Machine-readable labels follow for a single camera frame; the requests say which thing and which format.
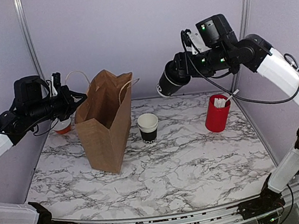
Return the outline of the brown paper bag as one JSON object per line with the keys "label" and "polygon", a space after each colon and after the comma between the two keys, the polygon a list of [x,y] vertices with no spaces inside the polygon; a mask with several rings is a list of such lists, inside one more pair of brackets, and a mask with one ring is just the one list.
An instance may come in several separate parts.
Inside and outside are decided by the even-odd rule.
{"label": "brown paper bag", "polygon": [[133,73],[100,71],[75,112],[75,128],[93,169],[119,173],[131,128]]}

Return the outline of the black paper coffee cup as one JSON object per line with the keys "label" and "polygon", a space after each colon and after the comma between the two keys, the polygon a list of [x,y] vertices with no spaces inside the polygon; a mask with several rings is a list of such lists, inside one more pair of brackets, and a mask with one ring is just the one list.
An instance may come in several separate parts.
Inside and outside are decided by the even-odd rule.
{"label": "black paper coffee cup", "polygon": [[175,94],[175,92],[179,91],[183,86],[187,85],[190,82],[190,80],[190,76],[185,78],[173,78],[165,70],[156,86],[157,92],[161,97],[170,97],[173,94]]}

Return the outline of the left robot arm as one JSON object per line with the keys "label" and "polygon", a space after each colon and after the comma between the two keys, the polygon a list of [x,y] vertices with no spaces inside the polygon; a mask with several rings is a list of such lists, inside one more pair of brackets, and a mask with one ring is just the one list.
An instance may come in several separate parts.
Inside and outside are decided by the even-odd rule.
{"label": "left robot arm", "polygon": [[[14,99],[9,110],[0,115],[0,157],[17,145],[29,132],[38,132],[44,121],[64,121],[87,99],[86,94],[62,85],[61,75],[50,80],[26,76],[14,83]],[[53,220],[52,214],[37,202],[0,203],[0,224],[75,224]]]}

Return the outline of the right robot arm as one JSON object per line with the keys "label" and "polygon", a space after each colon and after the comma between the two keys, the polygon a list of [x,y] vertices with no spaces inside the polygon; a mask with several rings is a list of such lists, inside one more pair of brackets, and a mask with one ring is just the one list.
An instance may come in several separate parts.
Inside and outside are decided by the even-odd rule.
{"label": "right robot arm", "polygon": [[[299,64],[293,56],[278,52],[257,34],[237,40],[225,16],[213,15],[196,24],[207,51],[201,52],[193,43],[190,30],[180,32],[183,57],[177,62],[180,78],[208,80],[211,74],[229,69],[233,74],[241,65],[268,79],[288,98],[276,103],[293,101],[299,106]],[[266,178],[259,197],[240,203],[237,212],[243,219],[263,215],[285,205],[282,191],[299,174],[299,128],[296,141],[278,167]]]}

